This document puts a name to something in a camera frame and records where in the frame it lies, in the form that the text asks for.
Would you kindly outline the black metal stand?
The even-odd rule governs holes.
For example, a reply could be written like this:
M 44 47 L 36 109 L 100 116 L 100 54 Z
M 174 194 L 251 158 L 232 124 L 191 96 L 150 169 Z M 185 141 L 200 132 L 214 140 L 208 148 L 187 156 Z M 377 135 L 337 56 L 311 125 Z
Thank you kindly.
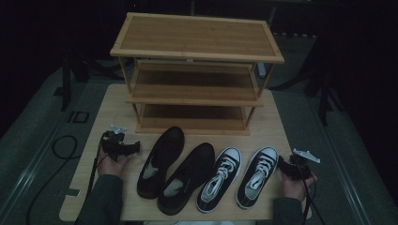
M 60 88 L 63 99 L 62 112 L 67 109 L 71 100 L 71 75 L 74 75 L 78 82 L 86 83 L 90 78 L 86 67 L 93 68 L 103 77 L 121 80 L 121 77 L 115 74 L 115 70 L 119 69 L 120 66 L 102 66 L 99 62 L 81 52 L 66 53 L 62 61 L 62 87 Z
M 327 111 L 330 108 L 329 89 L 332 75 L 329 57 L 325 54 L 326 48 L 325 39 L 317 36 L 297 75 L 287 82 L 270 87 L 270 90 L 280 91 L 308 79 L 303 93 L 306 97 L 314 97 L 320 93 L 318 117 L 324 126 L 328 124 Z

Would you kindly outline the black slip-on shoe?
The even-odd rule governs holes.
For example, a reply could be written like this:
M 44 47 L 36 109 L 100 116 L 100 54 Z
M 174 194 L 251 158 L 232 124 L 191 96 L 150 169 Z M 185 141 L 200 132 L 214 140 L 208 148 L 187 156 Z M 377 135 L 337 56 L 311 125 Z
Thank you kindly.
M 168 178 L 157 205 L 163 214 L 178 214 L 188 203 L 193 192 L 208 179 L 215 163 L 212 144 L 203 142 L 196 146 Z
M 166 180 L 167 171 L 179 158 L 185 144 L 180 127 L 168 128 L 154 144 L 137 182 L 137 193 L 145 199 L 156 199 Z

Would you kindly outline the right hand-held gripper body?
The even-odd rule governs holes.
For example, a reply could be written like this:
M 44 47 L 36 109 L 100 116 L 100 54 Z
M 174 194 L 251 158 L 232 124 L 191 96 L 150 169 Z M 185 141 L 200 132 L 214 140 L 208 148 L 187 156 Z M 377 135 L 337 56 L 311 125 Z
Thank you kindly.
M 293 150 L 293 154 L 289 157 L 288 170 L 285 172 L 294 181 L 306 180 L 311 176 L 311 169 L 308 162 L 319 163 L 320 159 L 314 156 L 310 151 Z

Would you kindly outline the person's left hand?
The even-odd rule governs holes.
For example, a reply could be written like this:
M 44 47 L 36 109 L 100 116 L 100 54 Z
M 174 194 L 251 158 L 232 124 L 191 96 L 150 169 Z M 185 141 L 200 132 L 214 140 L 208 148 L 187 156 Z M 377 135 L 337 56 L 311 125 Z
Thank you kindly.
M 127 156 L 121 158 L 119 161 L 114 161 L 107 154 L 101 152 L 99 154 L 98 174 L 114 175 L 121 178 L 124 168 L 129 164 L 131 159 L 132 156 Z

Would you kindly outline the person's right hand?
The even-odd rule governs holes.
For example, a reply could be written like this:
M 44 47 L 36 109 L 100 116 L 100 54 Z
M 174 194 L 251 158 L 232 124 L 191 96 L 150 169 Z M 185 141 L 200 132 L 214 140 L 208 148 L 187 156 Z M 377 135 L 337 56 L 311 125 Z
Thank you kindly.
M 302 202 L 310 192 L 310 186 L 317 181 L 317 177 L 312 173 L 312 176 L 304 181 L 294 181 L 290 176 L 282 173 L 282 181 L 283 196 Z

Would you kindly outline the wooden three-tier shoe rack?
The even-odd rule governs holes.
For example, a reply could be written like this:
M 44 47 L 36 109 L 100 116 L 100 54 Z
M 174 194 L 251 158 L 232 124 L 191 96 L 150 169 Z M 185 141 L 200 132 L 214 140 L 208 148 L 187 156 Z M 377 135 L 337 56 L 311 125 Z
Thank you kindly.
M 110 54 L 134 63 L 124 79 L 142 133 L 248 134 L 266 86 L 255 69 L 284 61 L 266 22 L 135 12 Z

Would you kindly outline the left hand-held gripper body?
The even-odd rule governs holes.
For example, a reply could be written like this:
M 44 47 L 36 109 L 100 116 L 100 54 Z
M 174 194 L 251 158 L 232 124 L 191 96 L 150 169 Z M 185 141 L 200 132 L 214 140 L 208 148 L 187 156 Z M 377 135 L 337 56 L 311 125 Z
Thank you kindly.
M 111 125 L 110 130 L 106 130 L 101 137 L 102 150 L 113 160 L 117 161 L 121 155 L 121 147 L 124 145 L 125 127 Z

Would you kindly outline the black white canvas sneaker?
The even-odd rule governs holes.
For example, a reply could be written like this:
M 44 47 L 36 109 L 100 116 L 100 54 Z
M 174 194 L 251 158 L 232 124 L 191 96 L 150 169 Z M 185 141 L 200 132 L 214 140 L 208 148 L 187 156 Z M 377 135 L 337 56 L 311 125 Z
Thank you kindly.
M 235 147 L 225 148 L 217 157 L 213 171 L 196 200 L 201 213 L 213 212 L 227 189 L 234 183 L 241 167 L 241 154 Z
M 237 190 L 237 205 L 242 209 L 252 208 L 268 179 L 275 172 L 279 154 L 272 147 L 259 149 L 251 158 Z

